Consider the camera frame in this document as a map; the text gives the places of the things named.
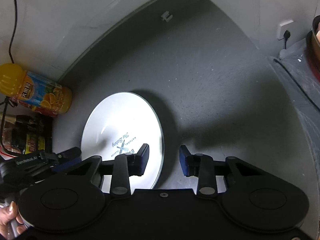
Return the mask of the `person's left hand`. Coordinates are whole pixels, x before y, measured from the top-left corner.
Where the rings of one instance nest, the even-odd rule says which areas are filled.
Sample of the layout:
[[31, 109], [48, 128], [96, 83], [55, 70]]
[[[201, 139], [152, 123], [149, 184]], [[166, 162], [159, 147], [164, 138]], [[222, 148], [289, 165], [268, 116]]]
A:
[[0, 220], [1, 220], [1, 235], [8, 239], [8, 224], [12, 220], [16, 220], [18, 222], [18, 226], [16, 227], [17, 233], [20, 235], [25, 232], [27, 229], [23, 224], [23, 220], [18, 213], [17, 204], [15, 202], [11, 202], [8, 206], [1, 207], [0, 209]]

